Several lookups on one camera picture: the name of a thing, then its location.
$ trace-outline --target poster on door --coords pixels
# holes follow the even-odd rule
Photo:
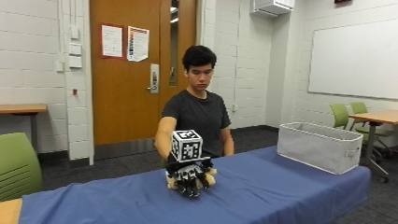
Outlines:
[[[127,26],[126,60],[139,62],[147,58],[149,30]]]
[[[101,24],[101,58],[123,59],[123,27]]]

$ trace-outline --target table leg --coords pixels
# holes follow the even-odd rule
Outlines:
[[[374,150],[372,143],[374,143],[375,126],[378,126],[378,125],[379,125],[379,123],[372,122],[372,121],[370,122],[370,138],[368,138],[368,145],[366,148],[364,164],[372,170],[374,173],[376,173],[379,176],[382,176],[382,182],[387,183],[388,182],[388,173],[371,159],[371,153]]]
[[[29,115],[29,127],[30,127],[30,141],[31,141],[31,146],[33,146],[33,149],[37,153],[37,150],[38,150],[38,140],[37,140],[37,118],[35,118],[35,115],[37,114],[30,114]]]

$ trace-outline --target green chair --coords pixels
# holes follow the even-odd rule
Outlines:
[[[0,135],[0,202],[41,190],[37,155],[23,133]]]
[[[348,111],[343,104],[332,104],[331,112],[334,115],[334,125],[332,128],[342,128],[346,130],[348,124]]]
[[[334,115],[334,124],[332,128],[342,128],[346,130],[347,125],[348,125],[348,110],[343,104],[332,104],[331,105],[331,112]],[[360,133],[363,135],[363,144],[368,142],[368,134],[367,133]],[[382,155],[378,151],[372,150],[372,159],[375,160],[376,163],[380,163],[382,160]]]
[[[351,107],[351,111],[354,114],[364,114],[364,113],[368,113],[368,110],[366,108],[366,105],[363,102],[354,102],[354,103],[350,103],[350,107]],[[366,125],[366,120],[363,119],[355,119],[352,122],[351,122],[351,126],[350,126],[350,131],[354,127],[354,125],[356,123],[362,123],[362,127],[358,127],[355,128],[355,131],[359,132],[359,133],[368,133],[370,132],[370,128],[368,127],[364,127]],[[384,130],[384,129],[375,129],[375,133],[374,133],[375,136],[378,137],[391,137],[393,136],[393,131],[388,131],[388,130]],[[391,149],[387,147],[387,145],[382,142],[380,139],[376,140],[382,146],[384,147],[386,151],[387,151],[387,154],[384,154],[386,157],[388,157],[392,153]]]

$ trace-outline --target door handle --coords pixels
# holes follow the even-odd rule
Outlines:
[[[159,65],[150,63],[149,87],[150,93],[159,93]]]

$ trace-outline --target man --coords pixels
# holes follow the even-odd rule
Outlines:
[[[185,51],[182,64],[188,84],[163,107],[155,135],[155,147],[165,160],[171,149],[171,134],[178,130],[194,130],[198,133],[202,138],[202,157],[234,154],[224,104],[222,98],[206,90],[215,61],[214,52],[203,46],[191,46]]]

